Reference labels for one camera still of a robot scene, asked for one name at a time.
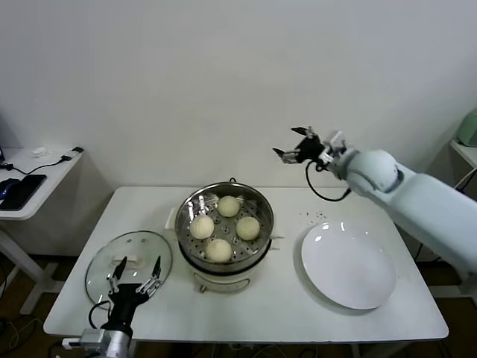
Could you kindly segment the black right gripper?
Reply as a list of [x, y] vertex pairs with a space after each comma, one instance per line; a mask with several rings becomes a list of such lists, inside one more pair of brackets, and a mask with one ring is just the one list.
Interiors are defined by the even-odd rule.
[[291, 130], [304, 136], [303, 140], [297, 145], [297, 150], [283, 151], [278, 148], [272, 148], [272, 150], [283, 163], [302, 163], [306, 160], [317, 162], [320, 154], [325, 150], [325, 146], [313, 129], [308, 126], [307, 128], [294, 127]]

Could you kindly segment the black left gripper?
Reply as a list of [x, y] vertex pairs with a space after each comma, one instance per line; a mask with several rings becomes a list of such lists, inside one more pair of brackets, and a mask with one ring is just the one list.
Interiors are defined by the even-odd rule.
[[119, 284], [121, 276], [127, 265], [127, 257], [115, 267], [112, 275], [107, 278], [109, 297], [113, 303], [113, 309], [105, 324], [101, 326], [105, 330], [132, 331], [131, 323], [136, 308], [149, 300], [149, 295], [161, 286], [161, 256], [157, 257], [151, 276], [143, 284]]

